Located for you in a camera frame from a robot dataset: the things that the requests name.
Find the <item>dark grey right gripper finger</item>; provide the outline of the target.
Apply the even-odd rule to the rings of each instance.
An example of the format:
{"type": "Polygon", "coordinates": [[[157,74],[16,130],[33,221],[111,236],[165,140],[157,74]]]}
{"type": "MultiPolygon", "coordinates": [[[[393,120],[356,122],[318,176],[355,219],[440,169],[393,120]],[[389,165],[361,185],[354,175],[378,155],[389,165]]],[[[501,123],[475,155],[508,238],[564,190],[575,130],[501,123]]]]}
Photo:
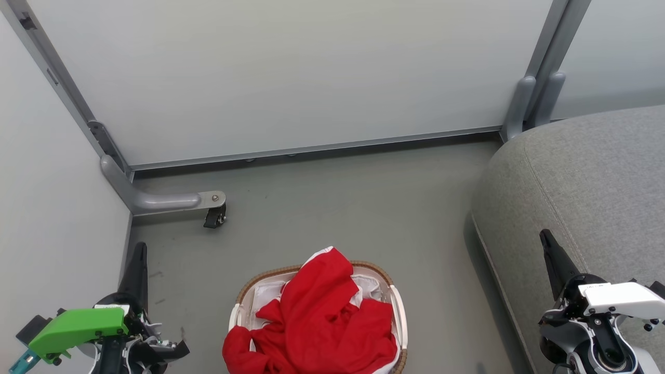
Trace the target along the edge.
{"type": "Polygon", "coordinates": [[[556,301],[563,293],[568,281],[580,275],[580,272],[564,248],[556,241],[551,230],[541,230],[539,237],[542,244],[543,257],[546,261],[552,296],[556,301]]]}

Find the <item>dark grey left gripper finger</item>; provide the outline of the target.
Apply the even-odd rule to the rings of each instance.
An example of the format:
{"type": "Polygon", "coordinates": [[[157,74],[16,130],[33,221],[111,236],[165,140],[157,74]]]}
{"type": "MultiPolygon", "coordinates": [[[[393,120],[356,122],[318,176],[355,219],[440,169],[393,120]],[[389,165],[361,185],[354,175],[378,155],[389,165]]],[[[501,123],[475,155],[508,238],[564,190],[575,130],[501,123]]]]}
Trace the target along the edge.
{"type": "Polygon", "coordinates": [[[144,312],[148,305],[148,248],[145,242],[135,245],[118,292],[124,301],[128,301],[133,312],[144,312]]]}

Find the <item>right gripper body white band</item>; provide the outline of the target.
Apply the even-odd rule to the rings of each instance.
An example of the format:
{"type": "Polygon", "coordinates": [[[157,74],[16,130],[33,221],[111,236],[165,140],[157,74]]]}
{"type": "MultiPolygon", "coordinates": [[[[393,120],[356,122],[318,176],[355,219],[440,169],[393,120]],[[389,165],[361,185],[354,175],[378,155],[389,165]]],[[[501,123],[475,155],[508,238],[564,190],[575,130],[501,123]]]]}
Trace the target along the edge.
{"type": "Polygon", "coordinates": [[[665,323],[665,298],[651,287],[637,282],[611,284],[591,274],[569,279],[555,306],[542,315],[541,331],[594,331],[614,329],[618,318],[636,318],[649,325],[665,323]]]}

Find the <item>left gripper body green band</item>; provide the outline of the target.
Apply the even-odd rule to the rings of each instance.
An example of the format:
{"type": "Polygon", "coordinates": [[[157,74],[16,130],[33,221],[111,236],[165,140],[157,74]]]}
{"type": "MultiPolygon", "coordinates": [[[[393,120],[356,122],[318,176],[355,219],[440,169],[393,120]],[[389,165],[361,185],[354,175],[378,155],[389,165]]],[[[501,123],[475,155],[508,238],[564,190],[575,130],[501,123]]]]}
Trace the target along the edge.
{"type": "Polygon", "coordinates": [[[60,309],[53,318],[36,315],[16,335],[26,352],[9,374],[27,374],[39,362],[59,366],[74,348],[92,358],[88,374],[164,374],[190,349],[185,341],[162,338],[160,329],[146,309],[133,312],[119,292],[92,308],[60,309]]]}

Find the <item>red and white jersey garment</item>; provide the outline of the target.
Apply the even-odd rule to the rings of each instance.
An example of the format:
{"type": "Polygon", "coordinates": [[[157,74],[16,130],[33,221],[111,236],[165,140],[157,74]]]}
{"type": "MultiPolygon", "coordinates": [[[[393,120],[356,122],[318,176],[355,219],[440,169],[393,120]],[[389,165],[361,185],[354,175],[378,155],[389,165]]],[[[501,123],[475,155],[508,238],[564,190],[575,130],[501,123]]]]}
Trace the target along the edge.
{"type": "Polygon", "coordinates": [[[229,374],[390,374],[401,354],[392,306],[376,300],[324,305],[303,315],[271,300],[259,329],[233,327],[221,355],[229,374]]]}
{"type": "Polygon", "coordinates": [[[289,338],[309,338],[348,324],[363,302],[352,265],[333,246],[314,253],[281,291],[280,311],[289,338]]]}

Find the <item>grey fabric sofa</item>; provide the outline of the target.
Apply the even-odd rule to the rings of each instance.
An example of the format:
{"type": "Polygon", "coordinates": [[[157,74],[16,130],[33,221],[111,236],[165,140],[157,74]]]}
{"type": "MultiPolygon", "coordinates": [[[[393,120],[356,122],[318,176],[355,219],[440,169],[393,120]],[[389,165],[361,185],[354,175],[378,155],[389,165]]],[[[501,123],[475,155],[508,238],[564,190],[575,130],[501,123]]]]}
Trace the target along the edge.
{"type": "Polygon", "coordinates": [[[539,232],[581,272],[665,285],[665,105],[597,113],[528,130],[491,158],[473,224],[534,374],[551,374],[538,322],[555,300],[539,232]]]}

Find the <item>grey partition foot tube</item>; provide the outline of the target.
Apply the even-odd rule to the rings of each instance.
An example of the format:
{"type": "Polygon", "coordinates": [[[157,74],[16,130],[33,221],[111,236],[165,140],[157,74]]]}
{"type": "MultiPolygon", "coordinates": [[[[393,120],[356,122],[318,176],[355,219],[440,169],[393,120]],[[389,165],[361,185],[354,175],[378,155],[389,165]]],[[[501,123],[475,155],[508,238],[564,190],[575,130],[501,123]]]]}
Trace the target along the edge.
{"type": "Polygon", "coordinates": [[[100,159],[100,169],[107,182],[134,216],[190,210],[224,211],[227,205],[226,195],[221,190],[168,194],[147,193],[135,187],[109,155],[102,156],[100,159]]]}

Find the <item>black caster wheel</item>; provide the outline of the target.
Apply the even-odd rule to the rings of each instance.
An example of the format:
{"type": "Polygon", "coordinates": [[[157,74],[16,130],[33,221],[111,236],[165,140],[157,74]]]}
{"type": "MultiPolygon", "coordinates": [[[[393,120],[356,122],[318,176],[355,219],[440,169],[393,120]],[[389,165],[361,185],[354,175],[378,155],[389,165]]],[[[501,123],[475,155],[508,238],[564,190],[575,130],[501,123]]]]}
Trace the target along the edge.
{"type": "Polygon", "coordinates": [[[223,204],[219,207],[209,208],[204,222],[204,228],[218,228],[223,225],[226,219],[227,206],[223,204]]]}

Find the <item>white fabric basket liner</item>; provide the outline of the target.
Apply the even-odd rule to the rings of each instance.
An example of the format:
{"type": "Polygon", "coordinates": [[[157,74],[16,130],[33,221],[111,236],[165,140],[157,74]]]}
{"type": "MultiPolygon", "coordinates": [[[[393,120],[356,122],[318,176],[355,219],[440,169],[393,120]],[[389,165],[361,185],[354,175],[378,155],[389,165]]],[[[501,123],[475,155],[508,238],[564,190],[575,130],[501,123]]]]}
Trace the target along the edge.
{"type": "MultiPolygon", "coordinates": [[[[376,300],[380,301],[380,296],[379,296],[379,287],[377,282],[372,279],[372,278],[365,278],[365,277],[354,277],[353,274],[351,276],[353,281],[355,282],[356,286],[358,287],[358,291],[356,292],[356,295],[351,298],[351,303],[353,305],[356,305],[356,307],[360,307],[361,303],[363,300],[376,300]]],[[[256,289],[256,295],[254,298],[254,306],[259,306],[260,308],[256,310],[256,313],[264,307],[264,305],[268,304],[272,300],[277,300],[280,298],[283,288],[286,286],[288,283],[268,283],[268,284],[263,284],[262,286],[257,287],[256,289]]],[[[256,317],[259,322],[254,325],[253,327],[250,327],[249,330],[252,329],[259,329],[263,327],[266,322],[264,319],[259,319],[256,317]]]]}

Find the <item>grey curved partition foot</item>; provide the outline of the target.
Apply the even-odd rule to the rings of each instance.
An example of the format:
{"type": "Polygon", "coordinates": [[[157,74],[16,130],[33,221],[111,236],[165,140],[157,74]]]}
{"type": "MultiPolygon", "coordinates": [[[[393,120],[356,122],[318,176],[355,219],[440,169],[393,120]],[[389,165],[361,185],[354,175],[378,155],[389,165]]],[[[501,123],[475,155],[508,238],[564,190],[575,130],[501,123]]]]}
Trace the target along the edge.
{"type": "Polygon", "coordinates": [[[528,128],[546,125],[551,122],[553,111],[566,78],[567,75],[563,71],[556,71],[547,78],[546,84],[537,97],[534,109],[527,121],[528,128]]]}
{"type": "Polygon", "coordinates": [[[534,76],[525,76],[517,82],[500,130],[500,136],[504,143],[523,132],[524,119],[536,82],[534,76]]]}

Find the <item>grey partition bottom rail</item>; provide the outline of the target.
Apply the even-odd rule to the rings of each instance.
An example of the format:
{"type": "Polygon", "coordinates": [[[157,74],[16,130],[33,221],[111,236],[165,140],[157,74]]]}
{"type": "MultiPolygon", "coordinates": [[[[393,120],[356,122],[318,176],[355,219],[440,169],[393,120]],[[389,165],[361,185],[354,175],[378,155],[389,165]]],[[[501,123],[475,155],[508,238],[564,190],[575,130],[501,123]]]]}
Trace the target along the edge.
{"type": "Polygon", "coordinates": [[[307,152],[337,151],[341,149],[351,149],[351,148],[359,148],[365,146],[382,146],[385,144],[405,143],[405,142],[423,141],[423,140],[448,138],[448,137],[461,137],[467,135],[478,135],[490,132],[499,132],[500,130],[501,126],[486,126],[481,128],[450,130],[450,131],[435,132],[430,134],[411,135],[406,137],[391,137],[391,138],[380,138],[375,140],[335,143],[335,144],[328,144],[321,146],[306,146],[306,147],[283,149],[277,151],[247,152],[242,154],[212,156],[206,158],[179,159],[178,161],[167,161],[163,163],[135,164],[131,165],[130,168],[134,172],[143,172],[147,170],[188,167],[188,166],[197,166],[204,164],[230,163],[234,161],[242,161],[243,159],[271,158],[275,156],[288,156],[291,154],[297,155],[307,152]]]}

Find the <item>grey partition corner post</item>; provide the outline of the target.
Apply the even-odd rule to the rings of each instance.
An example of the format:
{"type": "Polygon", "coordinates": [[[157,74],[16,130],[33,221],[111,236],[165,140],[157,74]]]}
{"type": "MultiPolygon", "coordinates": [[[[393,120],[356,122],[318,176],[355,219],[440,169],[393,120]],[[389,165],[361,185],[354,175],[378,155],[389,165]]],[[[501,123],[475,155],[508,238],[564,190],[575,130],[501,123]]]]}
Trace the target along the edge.
{"type": "Polygon", "coordinates": [[[0,0],[0,12],[9,21],[28,53],[36,62],[59,99],[98,156],[109,156],[127,178],[133,170],[119,151],[110,132],[97,120],[78,89],[59,53],[27,0],[0,0]]]}

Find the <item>grey partition double post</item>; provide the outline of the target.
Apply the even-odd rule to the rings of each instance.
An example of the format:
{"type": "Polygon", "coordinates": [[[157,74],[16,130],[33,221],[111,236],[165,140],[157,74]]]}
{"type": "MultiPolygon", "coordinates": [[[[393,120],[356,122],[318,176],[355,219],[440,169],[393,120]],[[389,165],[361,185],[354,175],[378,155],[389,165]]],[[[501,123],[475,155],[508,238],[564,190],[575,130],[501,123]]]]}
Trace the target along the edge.
{"type": "Polygon", "coordinates": [[[535,101],[547,78],[561,71],[568,49],[579,30],[592,0],[553,0],[546,22],[542,27],[527,75],[536,78],[536,85],[525,116],[525,128],[535,101]]]}

